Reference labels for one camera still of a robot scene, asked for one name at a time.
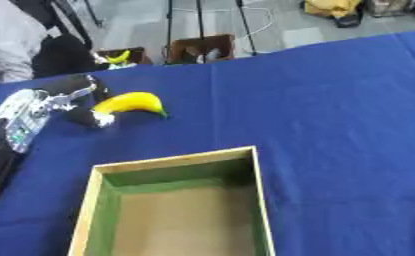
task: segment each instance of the wire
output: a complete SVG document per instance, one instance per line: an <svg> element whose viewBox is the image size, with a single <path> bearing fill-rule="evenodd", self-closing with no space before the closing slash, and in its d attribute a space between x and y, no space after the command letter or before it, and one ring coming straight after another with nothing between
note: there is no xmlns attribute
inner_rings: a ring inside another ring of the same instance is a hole
<svg viewBox="0 0 415 256"><path fill-rule="evenodd" d="M267 8L256 8L256 7L247 7L247 6L244 6L243 9L264 11L266 13L266 16L267 16L268 20L269 20L268 24L266 24L265 26L261 27L260 29L257 29L256 31L253 31L253 32L251 32L249 34L246 34L243 37L236 38L233 41L234 44L235 44L236 41L240 41L240 45L241 45L242 50L244 52L248 53L248 54L252 54L252 51L249 50L248 48L246 48L244 46L243 41L245 40L245 42L248 43L247 40L246 40L248 37L253 36L255 34L258 34L258 33L262 32L262 31L268 29L269 27L271 27L274 24L274 19L272 17L271 11L269 9L267 9ZM182 9L182 8L173 8L173 10L175 10L175 11L182 11L182 12L197 12L196 10ZM231 14L230 17L231 17L232 25L234 27L234 31L236 31L235 30L235 22L233 21L234 20L234 17L235 17L234 16L235 11L238 11L238 8L204 10L203 12L204 13L230 12L230 14ZM257 53L268 53L268 52L257 51Z"/></svg>

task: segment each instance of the gray floor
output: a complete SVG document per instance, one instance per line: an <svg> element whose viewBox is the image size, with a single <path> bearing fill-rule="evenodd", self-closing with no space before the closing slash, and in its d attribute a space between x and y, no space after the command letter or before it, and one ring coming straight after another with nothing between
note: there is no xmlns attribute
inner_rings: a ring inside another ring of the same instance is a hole
<svg viewBox="0 0 415 256"><path fill-rule="evenodd" d="M102 29L90 20L82 0L74 5L94 39L95 49L115 49L143 46L156 63L162 61L167 29L168 0L91 0L97 15L105 20ZM338 29L332 21L302 13L299 0L245 0L247 7L266 8L273 24L254 36L257 49L273 52L286 48L367 37L386 33L415 30L415 16L373 18L365 15L357 28ZM173 39L199 36L195 0L174 0ZM246 35L239 13L230 9L234 0L203 0L206 34L232 33L237 57L249 56L249 43L240 39ZM264 9L245 10L251 31L259 30L271 22Z"/></svg>

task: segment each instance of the blue fabric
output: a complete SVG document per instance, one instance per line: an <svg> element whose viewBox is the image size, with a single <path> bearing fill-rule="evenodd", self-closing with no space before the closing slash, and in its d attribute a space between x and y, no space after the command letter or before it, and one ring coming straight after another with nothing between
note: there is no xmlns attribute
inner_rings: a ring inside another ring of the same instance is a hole
<svg viewBox="0 0 415 256"><path fill-rule="evenodd" d="M56 116L0 198L0 255L62 255L94 164L257 145L278 255L415 256L415 32L96 75L171 119Z"/></svg>

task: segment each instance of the yellow banana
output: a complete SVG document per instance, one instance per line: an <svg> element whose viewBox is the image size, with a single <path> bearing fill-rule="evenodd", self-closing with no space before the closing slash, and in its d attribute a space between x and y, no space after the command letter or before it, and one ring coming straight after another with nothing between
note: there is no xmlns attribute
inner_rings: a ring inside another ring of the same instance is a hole
<svg viewBox="0 0 415 256"><path fill-rule="evenodd" d="M100 102L93 107L93 111L103 114L131 110L144 110L167 117L160 99L149 92L130 92L118 95Z"/></svg>
<svg viewBox="0 0 415 256"><path fill-rule="evenodd" d="M106 59L111 64L119 64L121 62L126 61L129 58L129 55L131 55L131 51L126 50L118 57L112 58L112 57L106 56Z"/></svg>

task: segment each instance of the cardboard box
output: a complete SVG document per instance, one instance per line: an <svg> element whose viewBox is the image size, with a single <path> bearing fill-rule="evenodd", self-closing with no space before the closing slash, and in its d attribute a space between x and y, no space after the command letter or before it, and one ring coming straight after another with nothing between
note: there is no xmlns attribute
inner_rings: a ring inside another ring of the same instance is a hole
<svg viewBox="0 0 415 256"><path fill-rule="evenodd" d="M92 170L71 256L275 256L255 147Z"/></svg>
<svg viewBox="0 0 415 256"><path fill-rule="evenodd" d="M208 53L213 49L219 49L221 55L217 59L207 62L232 60L234 59L234 38L235 37L230 34L221 34L215 36L206 36L204 40L201 38L186 38L176 40L171 43L169 62L172 64L182 63L182 54L188 47L194 47L199 50L200 53Z"/></svg>

